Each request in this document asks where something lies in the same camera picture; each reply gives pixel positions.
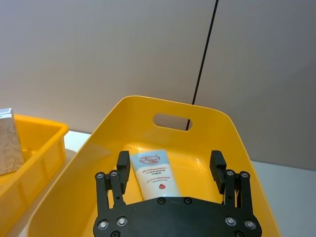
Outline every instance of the yellow basket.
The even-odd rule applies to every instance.
[[[153,123],[156,114],[188,118],[193,126],[189,131],[160,127]],[[94,175],[115,169],[122,150],[134,154],[158,149],[166,149],[183,196],[218,203],[223,197],[211,177],[209,159],[212,150],[222,151],[227,168],[251,175],[253,209],[263,236],[281,236],[231,119],[214,109],[141,96],[122,99],[107,115],[37,207],[28,236],[92,237],[97,216]],[[142,201],[132,168],[124,200],[127,204]]]
[[[65,124],[14,115],[25,163],[16,171],[0,175],[0,236],[30,206],[65,161]]]

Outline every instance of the table surface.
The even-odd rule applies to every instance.
[[[66,162],[89,138],[90,134],[70,131],[65,136]],[[284,237],[316,236],[316,171],[302,170],[253,161],[270,207]],[[7,237],[26,237],[26,225],[36,206],[56,180],[60,171],[40,193],[29,210],[17,221]]]

